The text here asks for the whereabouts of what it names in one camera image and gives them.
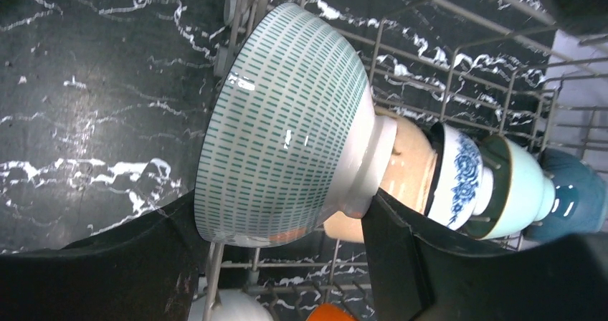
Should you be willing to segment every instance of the green dash pattern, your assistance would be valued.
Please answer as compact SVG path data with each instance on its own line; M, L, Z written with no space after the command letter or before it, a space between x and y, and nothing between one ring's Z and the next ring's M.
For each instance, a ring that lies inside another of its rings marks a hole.
M195 188L200 235L268 247L323 223L366 85L357 53L331 26L295 4L272 10L241 48L209 123Z

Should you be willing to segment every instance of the ceramic bowl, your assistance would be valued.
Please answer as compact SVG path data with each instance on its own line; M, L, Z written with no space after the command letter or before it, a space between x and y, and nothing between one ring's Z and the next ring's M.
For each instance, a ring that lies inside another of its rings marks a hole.
M240 291L219 290L222 302L213 309L210 321L273 321L270 313L253 297ZM192 302L188 321L203 320L206 296Z
M226 26L232 26L232 20L234 20L234 14L237 12L237 0L224 0L224 24ZM244 11L241 15L241 26L247 24L249 20L249 9Z
M486 210L478 219L469 220L463 230L475 239L497 239L544 219L552 204L546 198L546 186L553 183L536 159L501 135L484 139L479 149L498 165L488 165L493 171L494 191Z
M476 208L482 185L483 162L475 142L466 134L444 123L431 127L442 143L442 162L435 167L439 174L437 188L427 216L450 229L460 228Z
M390 193L405 206L424 212L434 172L435 154L427 136L411 120L382 107L375 107L377 115L397 121L397 134L391 159L380 188ZM361 221L337 212L323 228L328 237L341 241L363 243Z
M525 238L546 242L567 234L599 231L608 209L606 182L577 157L560 150L546 149L540 162L553 175L555 199L542 224L530 225Z
M286 244L378 191L396 122L376 116L366 70L335 29L295 4L268 13L222 81L203 142L194 219L201 237Z
M306 321L355 321L355 318L331 303L316 307Z

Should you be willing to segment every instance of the dishwasher rack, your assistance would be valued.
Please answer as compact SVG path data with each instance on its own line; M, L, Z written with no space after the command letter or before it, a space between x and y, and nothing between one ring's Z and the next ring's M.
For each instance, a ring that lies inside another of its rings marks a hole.
M487 2L496 2L498 0L481 0ZM510 137L521 138L527 142L527 149L531 152L542 151L547 147L555 148L570 148L578 150L578 154L581 159L585 159L585 155L589 151L596 151L602 153L608 153L608 141L593 139L593 130L608 130L608 126L601 125L600 116L608 115L608 106L599 105L595 107L574 107L570 105L562 105L558 102L559 95L562 91L564 83L568 81L577 80L593 80L593 79L606 79L608 74L600 71L596 71L593 64L608 62L608 47L602 46L603 43L608 42L608 37L579 37L579 45L581 47L592 46L598 52L606 55L606 57L591 58L591 59L573 59L567 54L557 52L556 50L547 47L535 40L532 40L528 36L533 34L540 34L544 32L554 32L559 29L558 24L554 21L550 14L545 11L536 9L529 4L520 0L503 0L509 3L513 9L525 14L530 17L530 20L536 21L538 26L527 28L527 29L509 29L495 21L487 19L479 14L476 14L468 9L465 9L457 4L448 0L416 0L408 3L402 9L394 11L390 14L386 14L382 20L379 21L377 26L376 40L362 37L360 35L345 31L343 29L337 29L345 38L362 44L367 44L373 47L373 56L370 60L370 64L366 65L366 69L369 73L369 81L373 82L374 75L384 75L394 80L407 82L412 85L417 85L419 89L426 90L428 92L437 92L442 96L442 105L440 112L432 112L425 110L419 105L409 105L405 102L394 102L386 98L378 96L378 93L374 93L374 102L384 105L386 107L400 107L406 110L411 110L419 114L423 114L429 117L429 119L448 121L456 126L464 125L481 130L485 130L489 133L498 133L502 135L508 135ZM299 0L302 7L306 5L307 0ZM474 24L477 24L485 29L488 29L495 33L494 36L475 40L473 42L462 43L459 45L452 55L450 65L437 64L436 62L430 62L425 59L421 59L416 54L406 52L396 47L391 47L382 42L383 34L387 25L389 25L389 18L394 17L402 12L413 11L417 6L423 4L433 3L439 8L451 12L455 15L466 18ZM226 3L226 9L224 10L224 18L228 15L232 18L231 33L228 45L226 47L219 47L214 65L214 73L217 77L224 77L227 69L229 69L235 54L238 52L239 39L243 35L248 36L252 29L259 23L265 13L273 9L273 5L270 0L235 0L235 2ZM550 55L555 62L548 64L538 64L534 66L522 65L512 71L510 76L510 82L507 85L501 85L495 82L491 82L487 79L475 76L471 72L466 72L458 69L456 57L458 53L461 53L472 47L476 47L483 44L493 44L499 42L515 41L527 47L532 47L535 50L544 52ZM441 88L435 85L426 83L416 79L415 77L409 77L404 75L396 74L383 70L378 66L378 56L380 50L385 52L392 52L395 55L404 57L413 62L418 62L426 66L430 66L437 71L447 73L447 81L445 88ZM564 74L558 77L548 78L544 81L544 87L541 90L516 90L515 80L517 77L524 74L526 71L531 69L547 70L550 68L557 67L575 67L579 74ZM455 88L455 79L465 79L467 81L474 82L479 85L487 86L494 90L499 90L505 95L505 101L502 105L496 105L483 100L478 100L472 97L467 97L458 94L453 89ZM510 109L511 98L514 95L527 95L529 97L536 98L538 100L538 107L535 112L528 110L512 110ZM475 123L469 120L457 118L446 113L446 107L451 97L460 97L468 102L479 105L480 107L487 107L491 110L500 114L500 122L498 126L487 126L480 123ZM523 113L532 118L532 130L529 133L512 132L505 129L505 123L510 114L515 112ZM555 114L557 112L586 112L590 114L588 123L584 124L571 124L571 123L556 123ZM555 140L551 140L551 131L557 128L577 128L585 132L585 136L581 143L564 143ZM601 174L608 174L607 170L596 169ZM504 239L499 239L498 243L507 249L517 251L520 249L523 241L520 234L514 234ZM268 309L271 311L275 320L278 319L277 311L275 310L279 305L280 295L292 294L294 296L301 296L303 292L317 292L323 296L323 301L328 301L331 294L337 294L339 296L339 302L343 308L350 312L357 320L363 320L361 315L355 311L353 305L348 301L351 296L358 296L357 299L362 301L367 307L373 308L373 299L371 297L371 286L370 284L359 284L358 282L352 282L352 284L338 284L335 281L334 273L336 267L345 265L343 262L338 261L338 252L340 248L340 241L336 242L334 248L333 259L329 262L316 262L316 263L264 263L260 261L260 249L255 250L253 259L248 263L222 263L222 253L224 245L212 244L209 251L209 261L206 268L206 277L208 279L209 286L207 287L206 293L209 296L215 296L217 293L217 280L221 268L235 268L241 267L246 268L250 271L250 285L244 288L244 291L251 295L266 295L271 296ZM328 265L330 267L327 282L325 284L310 283L300 284L291 287L260 287L257 286L257 280L259 275L259 269L263 267L322 267ZM349 266L365 267L366 262L354 262L347 263ZM297 298L295 305L293 306L294 311L297 313L300 320L305 320L307 312L300 308L301 297ZM212 314L212 307L214 299L208 299L206 304L205 314L203 321L210 321Z

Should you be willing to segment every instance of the pale green bowl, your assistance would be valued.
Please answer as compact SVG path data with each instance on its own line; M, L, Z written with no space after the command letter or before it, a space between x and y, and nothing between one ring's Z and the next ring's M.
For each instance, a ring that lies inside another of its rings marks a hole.
M481 143L482 156L500 164L493 168L494 192L480 219L469 220L463 230L476 239L497 239L514 234L547 216L553 201L546 188L553 186L536 159L509 139L492 135Z

